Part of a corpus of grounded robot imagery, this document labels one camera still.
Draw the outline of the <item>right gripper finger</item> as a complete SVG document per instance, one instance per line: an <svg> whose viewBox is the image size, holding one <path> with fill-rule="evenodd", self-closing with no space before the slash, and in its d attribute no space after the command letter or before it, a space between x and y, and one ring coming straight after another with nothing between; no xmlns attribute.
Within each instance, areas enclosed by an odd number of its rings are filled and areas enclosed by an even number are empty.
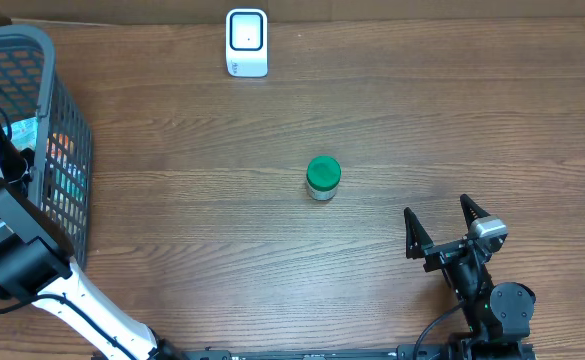
<svg viewBox="0 0 585 360"><path fill-rule="evenodd" d="M490 214L481 208L474 200L467 194L460 196L460 204L463 211L464 219L469 230L476 229L479 222L483 218L487 218Z"/></svg>
<svg viewBox="0 0 585 360"><path fill-rule="evenodd" d="M434 245L432 239L409 207L404 209L404 221L406 227L406 257L408 259L423 258L425 251Z"/></svg>

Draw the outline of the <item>green lid white jar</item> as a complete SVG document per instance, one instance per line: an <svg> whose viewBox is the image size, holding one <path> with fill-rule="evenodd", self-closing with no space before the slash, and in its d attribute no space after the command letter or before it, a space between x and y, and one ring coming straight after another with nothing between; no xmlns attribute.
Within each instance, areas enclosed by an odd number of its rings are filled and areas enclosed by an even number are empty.
<svg viewBox="0 0 585 360"><path fill-rule="evenodd" d="M317 201L328 201L337 192L341 180L339 162L327 155L313 158L306 171L306 188L309 196Z"/></svg>

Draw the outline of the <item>orange snack packet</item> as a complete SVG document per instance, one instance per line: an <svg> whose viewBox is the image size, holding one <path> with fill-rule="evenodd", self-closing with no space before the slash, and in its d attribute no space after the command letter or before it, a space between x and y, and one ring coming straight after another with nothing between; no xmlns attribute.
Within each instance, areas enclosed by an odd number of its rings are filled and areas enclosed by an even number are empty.
<svg viewBox="0 0 585 360"><path fill-rule="evenodd" d="M68 135L53 133L46 141L47 154L50 158L68 169L73 165L75 144Z"/></svg>

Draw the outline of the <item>small teal white packet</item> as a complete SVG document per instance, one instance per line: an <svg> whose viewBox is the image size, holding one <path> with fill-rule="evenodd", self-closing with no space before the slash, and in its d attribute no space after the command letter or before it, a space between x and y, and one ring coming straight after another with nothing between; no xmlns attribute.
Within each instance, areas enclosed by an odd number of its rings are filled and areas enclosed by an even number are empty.
<svg viewBox="0 0 585 360"><path fill-rule="evenodd" d="M75 167L70 169L70 176L55 168L51 168L49 174L54 180L54 185L47 190L48 198L71 218L82 222L87 189L84 174Z"/></svg>

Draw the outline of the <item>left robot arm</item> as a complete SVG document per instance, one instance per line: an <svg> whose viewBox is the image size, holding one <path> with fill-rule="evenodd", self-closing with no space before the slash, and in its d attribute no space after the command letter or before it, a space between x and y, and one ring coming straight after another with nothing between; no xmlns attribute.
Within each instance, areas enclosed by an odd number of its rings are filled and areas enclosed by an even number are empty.
<svg viewBox="0 0 585 360"><path fill-rule="evenodd" d="M25 194L30 163L0 110L0 314L32 305L98 349L100 359L179 359L182 354L118 308L85 275L66 234Z"/></svg>

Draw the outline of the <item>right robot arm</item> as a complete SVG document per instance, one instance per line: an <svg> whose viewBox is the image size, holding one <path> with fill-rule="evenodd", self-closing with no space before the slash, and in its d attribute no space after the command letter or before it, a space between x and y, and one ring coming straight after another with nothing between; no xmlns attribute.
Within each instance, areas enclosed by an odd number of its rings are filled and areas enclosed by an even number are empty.
<svg viewBox="0 0 585 360"><path fill-rule="evenodd" d="M404 209L406 257L422 259L426 272L440 271L458 304L433 320L412 345L399 345L399 359L534 359L530 335L536 295L517 282L494 284L486 264L508 236L506 224L468 195L460 196L467 233L435 244L416 214ZM427 345L430 331L461 311L469 330L453 333L444 344Z"/></svg>

